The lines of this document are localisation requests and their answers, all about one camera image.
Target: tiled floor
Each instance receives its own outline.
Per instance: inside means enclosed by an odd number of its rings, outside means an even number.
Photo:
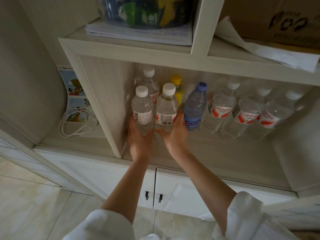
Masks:
[[[58,185],[0,158],[0,239],[61,240],[98,209],[94,196],[62,190]],[[214,222],[138,207],[136,239],[150,233],[166,239],[211,239]]]

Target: blue water bottle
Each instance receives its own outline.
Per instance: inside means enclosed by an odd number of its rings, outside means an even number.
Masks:
[[[188,96],[183,107],[184,123],[188,130],[194,130],[200,123],[203,112],[206,109],[208,85],[198,82],[195,90]]]

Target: yellow bottle cap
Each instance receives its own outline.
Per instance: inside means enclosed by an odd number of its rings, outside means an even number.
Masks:
[[[179,74],[173,74],[171,77],[171,83],[174,85],[179,85],[181,84],[181,79],[182,77]]]

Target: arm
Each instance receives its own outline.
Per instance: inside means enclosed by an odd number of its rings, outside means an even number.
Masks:
[[[223,232],[227,229],[227,209],[236,192],[207,169],[190,153],[187,147],[187,128],[184,114],[178,110],[171,133],[162,129],[156,131],[162,136],[171,156],[188,174],[204,203],[218,222]]]
[[[133,163],[101,206],[101,209],[123,215],[131,223],[134,222],[143,178],[150,161],[152,134],[153,130],[150,130],[142,136],[135,127],[133,117],[130,117],[128,145]]]

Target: hand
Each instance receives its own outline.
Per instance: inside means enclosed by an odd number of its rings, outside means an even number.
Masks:
[[[131,114],[129,118],[127,142],[133,161],[150,160],[153,132],[154,129],[151,129],[148,131],[146,136],[143,136],[136,128],[134,117]]]
[[[187,145],[188,130],[183,117],[184,113],[178,109],[177,118],[173,124],[171,133],[167,133],[162,129],[156,129],[156,132],[162,136],[164,143],[173,158],[180,153],[186,153],[189,151]]]

